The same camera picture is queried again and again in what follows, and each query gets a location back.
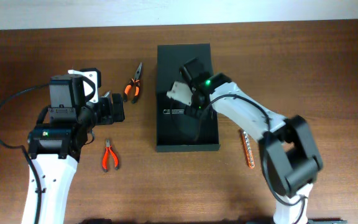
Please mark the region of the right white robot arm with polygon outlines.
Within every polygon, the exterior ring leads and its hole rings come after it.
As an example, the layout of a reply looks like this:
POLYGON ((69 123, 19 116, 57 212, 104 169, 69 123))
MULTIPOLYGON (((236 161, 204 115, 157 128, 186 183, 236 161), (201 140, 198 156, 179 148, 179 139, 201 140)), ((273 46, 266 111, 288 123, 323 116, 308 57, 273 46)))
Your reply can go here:
POLYGON ((323 160, 306 120, 267 109, 222 73, 181 75, 190 87, 192 106, 223 114, 257 141, 262 174, 276 199, 273 222, 307 223, 308 197, 323 160))

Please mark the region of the orange socket bit rail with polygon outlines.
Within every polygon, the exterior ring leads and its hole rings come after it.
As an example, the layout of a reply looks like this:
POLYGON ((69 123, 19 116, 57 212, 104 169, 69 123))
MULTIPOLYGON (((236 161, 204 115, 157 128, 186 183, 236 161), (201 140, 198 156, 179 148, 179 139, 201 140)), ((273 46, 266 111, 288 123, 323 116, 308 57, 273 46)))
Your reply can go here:
POLYGON ((244 131, 243 129, 240 129, 239 132, 240 132, 240 135, 242 138, 242 145, 243 145, 244 155, 245 155, 245 158, 247 161, 247 165, 250 169, 254 169, 255 162, 254 162, 252 149, 250 146, 250 140, 249 140, 248 133, 246 131, 244 131))

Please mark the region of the black box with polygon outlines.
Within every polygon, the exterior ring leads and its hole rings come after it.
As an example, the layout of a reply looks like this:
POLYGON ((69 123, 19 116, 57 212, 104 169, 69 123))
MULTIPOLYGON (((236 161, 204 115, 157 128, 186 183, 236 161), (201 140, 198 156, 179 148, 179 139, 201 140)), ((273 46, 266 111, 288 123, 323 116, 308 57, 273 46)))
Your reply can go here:
POLYGON ((199 120, 184 114, 163 114, 165 109, 185 109, 185 105, 167 97, 175 81, 182 82, 180 67, 198 58, 209 73, 213 73, 209 44, 159 45, 157 47, 157 152, 218 151, 220 148, 218 116, 213 110, 199 120))

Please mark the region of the silver adjustable wrench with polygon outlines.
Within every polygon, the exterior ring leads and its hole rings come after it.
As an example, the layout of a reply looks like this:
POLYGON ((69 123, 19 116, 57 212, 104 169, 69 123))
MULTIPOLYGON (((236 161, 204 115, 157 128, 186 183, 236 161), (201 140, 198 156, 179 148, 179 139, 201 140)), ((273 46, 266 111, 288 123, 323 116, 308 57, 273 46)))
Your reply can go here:
POLYGON ((178 110, 178 109, 165 109, 162 111, 163 114, 183 114, 185 110, 178 110))

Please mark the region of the orange black needle-nose pliers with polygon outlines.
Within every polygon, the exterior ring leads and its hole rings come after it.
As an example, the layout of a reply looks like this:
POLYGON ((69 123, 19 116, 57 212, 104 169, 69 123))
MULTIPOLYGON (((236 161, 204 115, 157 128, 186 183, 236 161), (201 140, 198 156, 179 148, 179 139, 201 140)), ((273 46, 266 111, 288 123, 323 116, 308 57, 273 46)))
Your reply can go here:
POLYGON ((129 83, 126 85, 126 87, 124 89, 124 94, 123 94, 124 102, 128 101, 129 92, 133 87, 135 88, 135 93, 134 93, 134 97, 131 102, 132 102, 132 104, 135 104, 139 100, 140 87, 141 87, 141 82, 140 82, 141 73, 142 73, 142 62, 137 67, 134 77, 129 80, 129 83))

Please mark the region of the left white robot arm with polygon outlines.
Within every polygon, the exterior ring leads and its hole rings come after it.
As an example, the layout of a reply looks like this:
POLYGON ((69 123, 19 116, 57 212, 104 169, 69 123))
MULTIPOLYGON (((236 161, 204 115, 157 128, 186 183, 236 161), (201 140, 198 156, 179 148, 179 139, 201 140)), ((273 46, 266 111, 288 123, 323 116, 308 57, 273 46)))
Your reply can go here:
POLYGON ((78 74, 49 82, 50 105, 29 133, 29 189, 23 223, 63 223, 68 193, 82 147, 98 125, 125 119, 122 96, 105 94, 93 103, 99 85, 78 74))

